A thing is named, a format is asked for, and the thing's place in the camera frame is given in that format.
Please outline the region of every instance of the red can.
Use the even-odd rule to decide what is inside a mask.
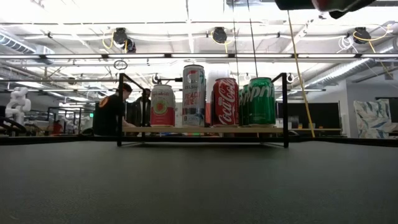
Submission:
[[[239,125],[239,87],[234,78],[219,78],[213,86],[212,126]]]

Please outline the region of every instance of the soda can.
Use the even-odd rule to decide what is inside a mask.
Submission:
[[[239,87],[234,78],[219,78],[213,87],[212,126],[239,125]]]
[[[170,127],[175,125],[175,97],[169,85],[156,85],[150,93],[150,125]]]
[[[203,66],[185,66],[182,80],[182,125],[204,127],[206,85]]]
[[[275,124],[275,90],[270,78],[253,78],[248,86],[249,125]]]
[[[239,90],[239,126],[243,126],[243,90]]]
[[[248,126],[249,125],[249,85],[244,85],[243,86],[243,91],[242,91],[242,126]]]

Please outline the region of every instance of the white can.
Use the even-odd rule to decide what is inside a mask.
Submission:
[[[150,93],[150,125],[170,127],[175,124],[175,97],[169,85],[156,85]]]
[[[205,69],[187,65],[183,71],[182,125],[205,126]]]

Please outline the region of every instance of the can lid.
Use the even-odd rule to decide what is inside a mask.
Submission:
[[[190,67],[190,66],[199,66],[199,67],[202,67],[202,68],[204,68],[203,66],[201,66],[201,65],[186,65],[186,66],[184,66],[184,68],[187,68],[187,67]]]
[[[233,80],[235,80],[235,81],[236,81],[236,79],[234,79],[234,78],[217,78],[217,79],[216,79],[216,81],[218,81],[218,80],[222,80],[222,79],[233,79]]]
[[[170,87],[170,88],[172,87],[172,86],[166,85],[166,84],[157,84],[157,85],[154,86],[154,88],[155,88],[155,87],[161,87],[161,86],[166,86],[166,87]]]
[[[269,80],[271,80],[271,78],[269,78],[269,77],[258,77],[258,78],[252,78],[251,80],[256,80],[256,79],[269,79]]]

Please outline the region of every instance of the man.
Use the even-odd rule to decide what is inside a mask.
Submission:
[[[135,102],[132,103],[132,124],[141,127],[141,126],[150,126],[150,89],[145,89],[146,93],[146,117],[145,124],[142,125],[142,110],[143,110],[143,102],[142,96],[138,98]]]
[[[103,98],[95,110],[94,134],[100,136],[116,136],[118,129],[118,116],[121,110],[124,113],[124,101],[129,98],[132,88],[123,83],[123,102],[120,102],[119,92]],[[122,118],[123,127],[135,127]]]

